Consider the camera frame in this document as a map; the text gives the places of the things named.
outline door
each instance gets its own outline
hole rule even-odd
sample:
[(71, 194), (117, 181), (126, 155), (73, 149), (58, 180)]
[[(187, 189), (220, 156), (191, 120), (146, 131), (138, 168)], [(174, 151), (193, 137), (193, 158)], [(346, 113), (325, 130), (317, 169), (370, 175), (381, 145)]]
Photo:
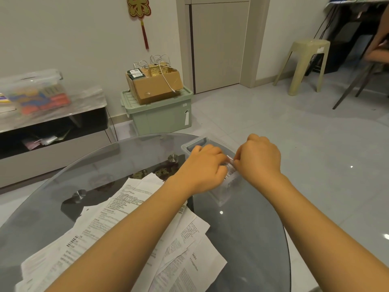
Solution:
[(249, 2), (193, 3), (194, 0), (191, 32), (195, 93), (238, 84)]

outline chinese knot decoration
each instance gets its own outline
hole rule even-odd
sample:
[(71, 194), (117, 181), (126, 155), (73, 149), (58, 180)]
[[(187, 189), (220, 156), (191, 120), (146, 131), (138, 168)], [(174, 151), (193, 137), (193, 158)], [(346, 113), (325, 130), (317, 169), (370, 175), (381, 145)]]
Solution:
[(132, 17), (139, 17), (142, 26), (143, 39), (145, 41), (146, 49), (149, 49), (147, 41), (146, 30), (143, 24), (143, 17), (151, 14), (149, 0), (127, 0), (128, 12)]

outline table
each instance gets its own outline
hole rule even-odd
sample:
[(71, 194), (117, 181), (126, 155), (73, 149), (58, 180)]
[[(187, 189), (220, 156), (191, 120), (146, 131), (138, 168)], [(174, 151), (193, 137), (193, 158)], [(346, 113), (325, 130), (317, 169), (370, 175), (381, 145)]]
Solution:
[[(69, 98), (71, 104), (48, 111), (29, 115), (18, 111), (0, 113), (0, 188), (66, 167), (116, 141), (108, 127), (107, 102), (101, 88), (93, 87)], [(54, 133), (66, 133), (66, 137), (32, 151), (22, 143), (33, 135)]]
[(331, 7), (333, 5), (344, 5), (344, 4), (359, 4), (359, 3), (380, 3), (380, 2), (389, 2), (389, 0), (348, 0), (348, 1), (333, 1), (327, 3), (326, 7)]
[[(0, 228), (1, 291), (13, 291), (22, 279), (20, 264), (73, 226), (61, 207), (74, 193), (94, 190), (96, 196), (104, 195), (115, 181), (166, 162), (172, 154), (181, 156), (181, 145), (194, 138), (177, 133), (128, 138), (79, 159), (45, 182)], [(209, 291), (290, 291), (283, 225), (249, 183), (242, 179), (223, 205), (210, 193), (194, 196), (193, 203), (194, 212), (211, 225), (208, 238), (228, 262)]]
[[(333, 73), (339, 70), (340, 66), (346, 61), (347, 56), (349, 55), (361, 35), (375, 36), (375, 34), (377, 33), (378, 25), (381, 20), (382, 13), (384, 12), (387, 3), (389, 3), (389, 0), (351, 0), (334, 1), (326, 5), (325, 8), (337, 6), (336, 8), (330, 9), (336, 12), (337, 18), (335, 19), (335, 26), (331, 27), (332, 30), (327, 37), (327, 40), (331, 42), (331, 46), (329, 48), (327, 64), (324, 73)], [(352, 10), (353, 7), (363, 4), (367, 5), (367, 11), (358, 9), (356, 12), (354, 12)], [(348, 41), (343, 41), (343, 28), (348, 23), (355, 23), (358, 24), (358, 26), (354, 33), (351, 34), (350, 39)], [(305, 73), (306, 76), (308, 76), (311, 71), (320, 72), (322, 58), (322, 55), (317, 55), (314, 58), (307, 72)]]

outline label sticker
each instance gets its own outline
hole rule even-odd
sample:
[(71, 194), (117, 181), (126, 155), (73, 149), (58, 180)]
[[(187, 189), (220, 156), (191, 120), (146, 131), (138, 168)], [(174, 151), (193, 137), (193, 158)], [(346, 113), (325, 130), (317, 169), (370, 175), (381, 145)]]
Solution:
[(189, 125), (189, 109), (185, 111), (185, 126)]
[(143, 73), (138, 69), (130, 70), (130, 74), (132, 74), (134, 78), (143, 76)]

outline chair leg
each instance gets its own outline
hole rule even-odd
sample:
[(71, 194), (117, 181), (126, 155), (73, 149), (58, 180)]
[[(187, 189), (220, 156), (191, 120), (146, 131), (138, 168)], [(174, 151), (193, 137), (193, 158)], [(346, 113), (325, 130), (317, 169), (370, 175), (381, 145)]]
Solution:
[(291, 87), (289, 88), (288, 94), (290, 96), (297, 95), (297, 91), (300, 87), (300, 84), (304, 78), (305, 72), (309, 66), (312, 56), (302, 55), (297, 63), (296, 71), (294, 72), (293, 80)]
[(348, 94), (354, 89), (355, 86), (357, 86), (358, 82), (363, 78), (363, 76), (370, 71), (370, 69), (374, 66), (374, 64), (369, 64), (367, 67), (365, 67), (362, 72), (359, 73), (359, 75), (354, 79), (354, 81), (350, 84), (350, 86), (344, 91), (342, 97), (338, 100), (338, 102), (335, 104), (335, 106), (332, 108), (333, 110), (340, 105), (340, 103), (347, 97)]
[(282, 72), (284, 71), (284, 68), (285, 68), (286, 64), (288, 63), (288, 60), (289, 60), (289, 58), (291, 57), (291, 55), (292, 55), (292, 50), (289, 51), (289, 54), (288, 54), (288, 56), (286, 57), (286, 59), (285, 59), (285, 61), (284, 61), (284, 64), (282, 65), (282, 68), (280, 69), (280, 72), (278, 73), (278, 76), (277, 76), (277, 78), (275, 79), (275, 81), (274, 81), (274, 83), (273, 83), (273, 86), (276, 86), (277, 83), (278, 83), (278, 81), (280, 80), (280, 77), (281, 77), (281, 75), (282, 75)]
[(323, 76), (324, 76), (324, 71), (326, 70), (326, 64), (327, 64), (327, 58), (328, 58), (328, 50), (329, 49), (327, 49), (327, 51), (324, 53), (323, 62), (321, 64), (320, 75), (319, 75), (319, 78), (318, 78), (316, 92), (320, 92), (321, 91), (321, 86), (323, 85)]
[(374, 70), (376, 69), (376, 65), (373, 65), (372, 68), (370, 68), (369, 72), (367, 73), (362, 85), (361, 85), (361, 88), (358, 90), (357, 94), (355, 95), (355, 97), (358, 97), (361, 92), (363, 91), (363, 89), (365, 89), (365, 87), (367, 86), (367, 84), (370, 82), (370, 80), (372, 79), (372, 76), (374, 74)]

